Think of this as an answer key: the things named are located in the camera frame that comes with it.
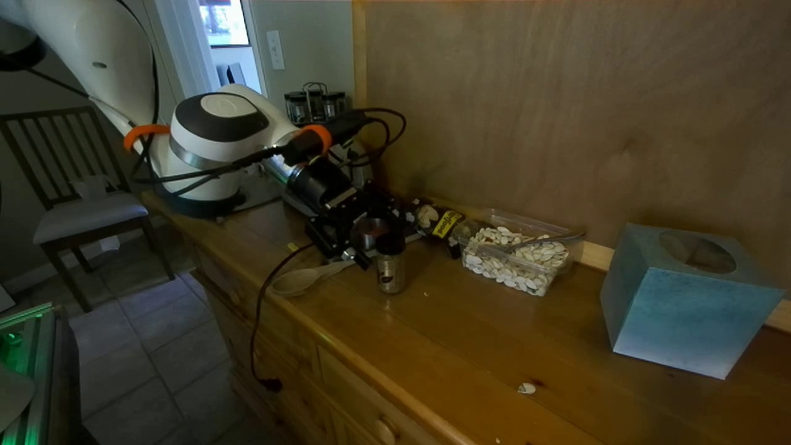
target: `blue tissue box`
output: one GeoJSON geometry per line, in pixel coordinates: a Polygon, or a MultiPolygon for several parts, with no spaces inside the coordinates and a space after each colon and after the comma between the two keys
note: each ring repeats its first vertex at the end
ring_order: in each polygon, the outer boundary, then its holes
{"type": "Polygon", "coordinates": [[[628,225],[601,307],[616,354],[727,378],[780,298],[731,238],[628,225]]]}

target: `drawer knob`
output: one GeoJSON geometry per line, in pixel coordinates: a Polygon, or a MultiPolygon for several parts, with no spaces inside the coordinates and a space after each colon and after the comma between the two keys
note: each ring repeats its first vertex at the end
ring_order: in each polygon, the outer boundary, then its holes
{"type": "Polygon", "coordinates": [[[375,420],[375,438],[379,438],[384,445],[396,445],[396,443],[399,443],[399,434],[387,426],[385,419],[379,419],[379,420],[375,420]]]}

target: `floor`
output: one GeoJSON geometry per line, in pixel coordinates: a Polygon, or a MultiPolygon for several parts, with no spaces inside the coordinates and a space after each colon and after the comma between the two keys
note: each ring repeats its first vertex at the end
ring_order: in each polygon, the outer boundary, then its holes
{"type": "Polygon", "coordinates": [[[94,259],[97,273],[77,273],[94,312],[78,312],[60,280],[14,295],[18,307],[49,300],[67,310],[85,426],[101,445],[277,443],[228,383],[230,359],[177,235],[158,228],[155,238],[176,280],[132,241],[94,259]]]}

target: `wooden dresser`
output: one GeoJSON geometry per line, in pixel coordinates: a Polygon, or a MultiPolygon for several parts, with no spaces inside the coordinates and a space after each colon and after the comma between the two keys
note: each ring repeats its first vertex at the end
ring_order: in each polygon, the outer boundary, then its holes
{"type": "MultiPolygon", "coordinates": [[[[301,246],[282,205],[196,221],[158,209],[187,241],[234,359],[234,388],[303,443],[791,443],[791,337],[764,330],[727,382],[616,356],[598,290],[576,264],[544,300],[469,274],[412,242],[407,290],[344,270],[295,300],[268,273],[301,246]]],[[[295,268],[316,264],[306,256],[295,268]]]]}

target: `chair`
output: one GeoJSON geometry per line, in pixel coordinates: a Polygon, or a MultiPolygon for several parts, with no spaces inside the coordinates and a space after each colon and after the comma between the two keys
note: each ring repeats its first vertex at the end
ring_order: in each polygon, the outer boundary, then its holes
{"type": "Polygon", "coordinates": [[[0,132],[45,205],[33,242],[45,251],[85,312],[91,304],[61,262],[64,251],[91,273],[81,252],[85,246],[144,231],[151,252],[172,280],[166,256],[153,242],[149,211],[132,195],[122,174],[117,159],[122,143],[109,143],[91,107],[4,113],[0,116],[0,132]]]}

